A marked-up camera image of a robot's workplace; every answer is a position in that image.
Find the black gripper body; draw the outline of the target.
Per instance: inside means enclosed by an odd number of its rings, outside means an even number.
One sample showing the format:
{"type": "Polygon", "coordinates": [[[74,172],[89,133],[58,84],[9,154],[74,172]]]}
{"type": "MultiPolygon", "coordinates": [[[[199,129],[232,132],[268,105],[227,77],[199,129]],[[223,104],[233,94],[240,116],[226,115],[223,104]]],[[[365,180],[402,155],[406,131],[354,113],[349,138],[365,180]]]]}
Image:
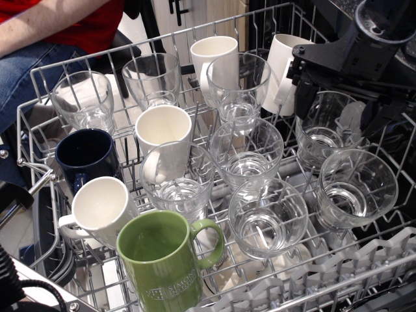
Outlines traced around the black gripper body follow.
{"type": "Polygon", "coordinates": [[[398,47],[353,32],[335,42],[297,45],[287,77],[311,79],[319,89],[379,100],[415,98],[415,70],[395,56],[398,47]]]}

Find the person forearm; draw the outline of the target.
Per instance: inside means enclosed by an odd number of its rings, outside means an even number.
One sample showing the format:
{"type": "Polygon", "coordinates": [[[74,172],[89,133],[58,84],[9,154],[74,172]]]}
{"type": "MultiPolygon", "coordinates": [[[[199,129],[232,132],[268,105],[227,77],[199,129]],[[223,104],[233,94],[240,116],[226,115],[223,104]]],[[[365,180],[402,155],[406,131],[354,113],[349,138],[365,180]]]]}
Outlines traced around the person forearm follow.
{"type": "Polygon", "coordinates": [[[77,23],[106,1],[40,1],[1,23],[1,57],[77,23]]]}

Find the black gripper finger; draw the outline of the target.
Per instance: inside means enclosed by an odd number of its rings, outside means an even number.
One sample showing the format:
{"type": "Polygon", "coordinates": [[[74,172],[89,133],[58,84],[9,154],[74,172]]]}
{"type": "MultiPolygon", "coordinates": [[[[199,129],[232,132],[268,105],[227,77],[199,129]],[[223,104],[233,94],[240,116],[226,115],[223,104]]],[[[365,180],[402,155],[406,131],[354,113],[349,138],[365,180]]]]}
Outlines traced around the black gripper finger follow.
{"type": "Polygon", "coordinates": [[[405,99],[399,97],[392,97],[387,101],[369,101],[361,114],[362,136],[371,137],[386,125],[397,121],[405,108],[405,99]]]}
{"type": "Polygon", "coordinates": [[[294,85],[294,113],[304,120],[316,98],[319,85],[311,79],[295,79],[294,85]]]}

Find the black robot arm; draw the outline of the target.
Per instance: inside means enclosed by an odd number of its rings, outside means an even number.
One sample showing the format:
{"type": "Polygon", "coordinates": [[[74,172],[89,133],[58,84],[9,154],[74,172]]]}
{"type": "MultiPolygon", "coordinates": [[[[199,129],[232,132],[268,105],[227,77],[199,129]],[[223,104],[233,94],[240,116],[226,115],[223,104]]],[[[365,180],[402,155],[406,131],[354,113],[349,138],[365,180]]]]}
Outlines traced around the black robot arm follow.
{"type": "Polygon", "coordinates": [[[365,137],[399,120],[415,99],[415,70],[397,52],[414,36],[414,1],[362,1],[338,41],[293,48],[287,76],[296,86],[295,115],[305,119],[324,88],[369,100],[361,115],[365,137]]]}

